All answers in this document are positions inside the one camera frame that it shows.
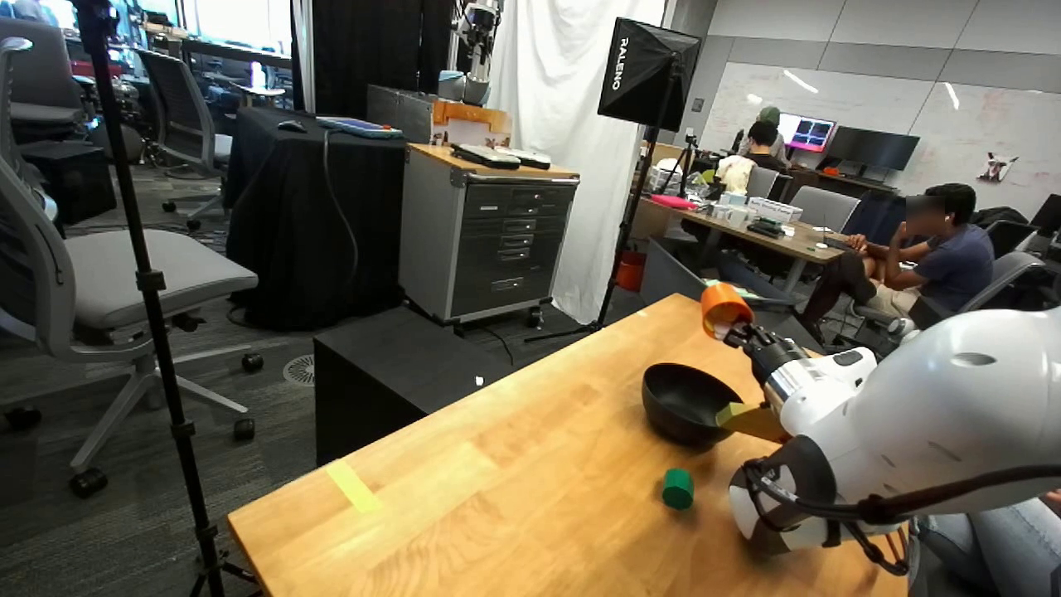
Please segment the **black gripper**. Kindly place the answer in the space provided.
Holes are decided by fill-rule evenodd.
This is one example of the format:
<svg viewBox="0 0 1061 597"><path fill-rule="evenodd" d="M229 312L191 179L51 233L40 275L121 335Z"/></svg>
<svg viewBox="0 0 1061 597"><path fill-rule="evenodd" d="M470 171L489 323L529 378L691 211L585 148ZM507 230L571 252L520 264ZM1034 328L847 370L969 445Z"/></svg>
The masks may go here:
<svg viewBox="0 0 1061 597"><path fill-rule="evenodd" d="M810 359L810 348L763 326L731 326L721 342L753 362L753 378L764 381L775 369Z"/></svg>

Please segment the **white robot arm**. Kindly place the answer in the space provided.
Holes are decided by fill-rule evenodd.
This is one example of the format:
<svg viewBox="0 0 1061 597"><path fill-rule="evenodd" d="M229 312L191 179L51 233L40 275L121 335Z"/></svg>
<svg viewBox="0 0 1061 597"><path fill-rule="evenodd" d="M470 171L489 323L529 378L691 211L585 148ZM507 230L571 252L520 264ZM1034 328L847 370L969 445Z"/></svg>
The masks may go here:
<svg viewBox="0 0 1061 597"><path fill-rule="evenodd" d="M1016 504L1061 484L1061 309L974 309L869 348L799 356L763 326L728 331L785 442L736 467L728 509L764 555L919 515Z"/></svg>

